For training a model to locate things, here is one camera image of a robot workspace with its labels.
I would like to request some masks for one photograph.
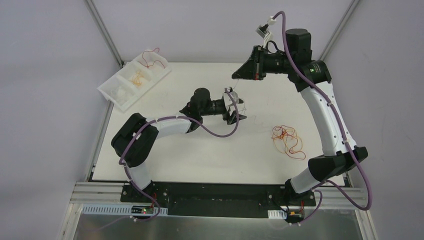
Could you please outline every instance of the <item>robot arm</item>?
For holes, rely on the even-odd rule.
[[[261,36],[266,35],[269,33],[267,27],[268,23],[265,26],[259,26],[257,32],[262,32]],[[355,167],[355,162],[345,146],[341,130],[331,109],[333,105],[340,113],[334,97],[330,73],[323,61],[312,60],[311,34],[305,29],[289,29],[285,35],[289,54],[297,68],[331,99],[330,104],[316,89],[311,88],[299,77],[288,60],[287,53],[279,50],[273,41],[265,41],[264,46],[254,46],[249,59],[232,74],[232,78],[263,80],[267,73],[287,74],[312,113],[321,138],[323,155],[311,158],[307,169],[286,181],[285,189],[289,192],[286,200],[289,201],[302,197],[319,183],[349,171]],[[269,43],[274,44],[276,52],[268,50]],[[353,153],[358,162],[361,162],[368,156],[367,149],[357,146],[343,118],[340,117],[340,119],[346,131],[347,141],[354,148]]]
[[[235,91],[230,89],[228,94],[231,95],[236,104],[243,104],[243,100],[238,97]],[[130,173],[132,181],[140,189],[144,189],[150,184],[151,177],[145,161],[157,139],[173,134],[191,133],[199,127],[198,123],[187,118],[179,117],[189,117],[199,123],[203,123],[202,116],[222,115],[222,119],[228,125],[236,123],[236,111],[233,110],[233,102],[230,100],[228,94],[224,93],[221,99],[211,100],[209,90],[198,88],[194,91],[193,96],[186,106],[179,113],[174,114],[174,117],[147,125],[124,156],[125,171]],[[140,113],[131,115],[112,139],[111,145],[115,149],[116,154],[121,157],[141,127],[155,119],[143,117]],[[246,119],[246,116],[239,114],[238,119]]]

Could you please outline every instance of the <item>white tabletop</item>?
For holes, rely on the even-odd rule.
[[[126,181],[112,138],[133,113],[144,117],[173,116],[197,88],[207,88],[213,100],[225,87],[234,87],[231,74],[239,63],[171,63],[172,71],[126,112],[113,108],[93,180]],[[262,81],[239,80],[235,91],[245,101],[247,119],[227,138],[202,128],[157,140],[146,160],[153,181],[186,183],[284,184],[308,166],[308,159],[323,154],[317,127],[305,101],[286,75],[269,74]],[[205,116],[203,123],[217,134],[229,133],[221,115]],[[306,160],[280,153],[273,145],[272,128],[294,127],[303,140]],[[332,180],[344,186],[342,176]]]

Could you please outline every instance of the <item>gray wall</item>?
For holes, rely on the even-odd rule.
[[[327,59],[352,136],[366,146],[378,236],[423,239],[424,1],[363,0]],[[354,182],[363,186],[356,172]]]
[[[118,66],[82,0],[1,1],[0,56],[0,239],[55,239]]]
[[[125,61],[147,48],[160,47],[170,62],[243,63],[255,32],[271,15],[287,14],[287,29],[306,28],[320,56],[351,0],[95,0],[98,11]],[[281,41],[281,19],[272,28]]]

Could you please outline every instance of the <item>black base bracket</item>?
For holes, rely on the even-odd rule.
[[[316,205],[312,192],[300,198],[285,200],[284,185],[152,182],[144,192],[156,196],[168,215],[227,218],[268,218],[268,210],[280,206]],[[122,188],[121,202],[151,203],[132,185]]]

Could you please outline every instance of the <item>purple cable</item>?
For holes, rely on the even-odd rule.
[[[219,134],[216,134],[216,133],[214,133],[214,132],[212,132],[211,130],[209,130],[206,126],[204,126],[201,122],[199,122],[199,121],[197,121],[196,119],[194,119],[194,118],[191,118],[191,117],[188,117],[188,116],[178,116],[178,118],[179,119],[186,119],[186,120],[189,120],[189,121],[192,121],[192,122],[195,122],[196,124],[198,124],[200,127],[202,127],[204,130],[206,130],[206,132],[208,132],[208,133],[210,133],[211,135],[213,135],[213,136],[215,136],[215,137],[218,137],[218,138],[226,138],[226,137],[229,137],[229,136],[231,136],[231,135],[233,135],[235,132],[236,132],[236,130],[237,130],[237,128],[239,127],[239,121],[240,121],[240,116],[239,116],[239,109],[237,108],[237,104],[236,104],[236,101],[234,100],[234,98],[231,96],[231,94],[230,94],[230,92],[228,92],[228,89],[227,88],[225,88],[225,93],[226,94],[228,94],[228,96],[229,96],[229,99],[231,100],[231,102],[232,102],[232,105],[234,106],[234,109],[235,109],[235,115],[236,115],[236,122],[235,122],[235,127],[234,127],[234,129],[230,132],[230,133],[228,133],[228,134],[225,134],[225,135],[219,135]],[[131,141],[129,141],[129,143],[128,143],[128,145],[126,146],[126,148],[125,148],[125,150],[123,151],[123,153],[122,153],[122,155],[121,155],[121,157],[120,157],[120,159],[119,159],[119,164],[120,165],[124,165],[124,170],[125,170],[125,174],[126,174],[126,176],[128,177],[128,179],[130,179],[130,183],[134,186],[134,188],[135,189],[137,189],[137,191],[139,191],[141,194],[143,194],[144,196],[146,196],[147,198],[149,198],[150,200],[152,200],[153,202],[154,202],[154,204],[157,206],[157,208],[158,208],[158,210],[157,210],[157,213],[155,214],[155,215],[152,215],[151,217],[149,217],[149,218],[146,218],[146,219],[138,219],[138,221],[140,221],[140,222],[144,222],[144,221],[148,221],[148,220],[151,220],[151,219],[154,219],[154,218],[156,218],[158,215],[159,215],[159,213],[161,212],[161,206],[159,206],[159,203],[153,198],[153,197],[151,197],[150,195],[148,195],[147,193],[145,193],[142,189],[140,189],[137,185],[136,185],[136,183],[132,180],[132,178],[131,178],[131,175],[130,175],[130,173],[128,172],[128,169],[127,169],[127,165],[125,164],[125,161],[124,161],[124,157],[125,157],[125,155],[128,153],[128,150],[130,149],[130,147],[131,147],[131,145],[133,145],[133,143],[136,141],[136,139],[137,139],[137,137],[143,132],[143,130],[147,127],[147,126],[149,126],[150,124],[154,124],[154,123],[156,123],[156,122],[160,122],[160,121],[164,121],[164,120],[171,120],[171,119],[175,119],[176,118],[176,116],[165,116],[165,117],[161,117],[161,118],[158,118],[157,120],[152,120],[152,121],[149,121],[149,122],[147,122],[146,124],[144,124],[136,133],[135,133],[135,135],[132,137],[132,139],[131,139]]]
[[[112,224],[115,224],[115,223],[117,223],[117,222],[121,221],[122,219],[127,219],[127,218],[128,218],[128,216],[121,216],[121,217],[119,217],[119,218],[117,218],[117,219],[115,219],[115,220],[113,220],[113,221],[109,222],[108,224],[105,224],[105,225],[103,225],[103,226],[101,226],[101,227],[99,227],[99,228],[95,228],[95,229],[86,229],[86,228],[85,228],[85,227],[83,227],[82,225],[79,225],[79,227],[80,227],[82,230],[86,231],[86,232],[98,232],[98,231],[100,231],[100,230],[102,230],[102,229],[104,229],[104,228],[109,227],[109,226],[110,226],[110,225],[112,225]]]
[[[311,218],[315,214],[315,212],[321,207],[321,204],[323,202],[323,192],[321,192],[320,190],[314,190],[314,191],[319,193],[319,202],[318,202],[318,205],[316,205],[316,208],[305,219],[303,219],[302,221],[298,222],[298,224],[300,224],[300,225],[303,224],[309,218]],[[293,224],[292,225],[290,225],[290,224],[289,225],[286,225],[283,228],[275,228],[275,227],[273,227],[271,225],[271,228],[274,229],[274,230],[283,230],[283,229],[285,229],[287,227],[291,227],[291,226],[293,226]]]
[[[284,44],[284,51],[287,55],[287,59],[290,62],[290,65],[293,67],[293,69],[297,73],[297,75],[299,75],[299,77],[301,77],[311,88],[314,88],[325,99],[325,101],[327,103],[331,103],[330,98],[317,85],[315,85],[311,80],[309,80],[306,76],[304,76],[301,73],[301,71],[298,69],[298,67],[296,66],[295,62],[293,61],[292,56],[290,55],[290,52],[289,52],[289,46],[287,44],[287,38],[286,38],[286,14],[284,13],[284,11],[279,11],[274,15],[274,17],[272,17],[272,19],[276,19],[279,15],[282,16],[282,27],[281,27],[282,42]],[[348,194],[345,191],[343,191],[343,189],[340,186],[338,186],[337,184],[335,184],[334,182],[332,182],[330,180],[327,180],[327,182],[333,184],[346,197],[346,199],[349,200],[349,202],[352,203],[355,207],[357,207],[360,210],[367,211],[371,208],[371,205],[373,203],[373,193],[371,191],[370,181],[368,180],[367,175],[365,174],[365,172],[362,169],[360,163],[358,162],[354,152],[352,151],[351,146],[347,142],[345,128],[343,127],[342,120],[340,119],[340,116],[339,116],[339,113],[337,112],[336,107],[333,104],[330,104],[330,108],[333,111],[335,119],[336,119],[337,124],[338,124],[338,127],[340,128],[343,141],[346,141],[344,144],[346,145],[346,148],[349,151],[350,156],[352,157],[353,161],[355,162],[355,165],[357,166],[357,168],[358,168],[358,170],[359,170],[359,172],[360,172],[360,174],[361,174],[361,176],[362,176],[362,178],[365,182],[366,190],[367,190],[367,193],[368,193],[368,203],[366,204],[365,207],[359,206],[356,202],[354,202],[354,200],[351,197],[348,196]]]

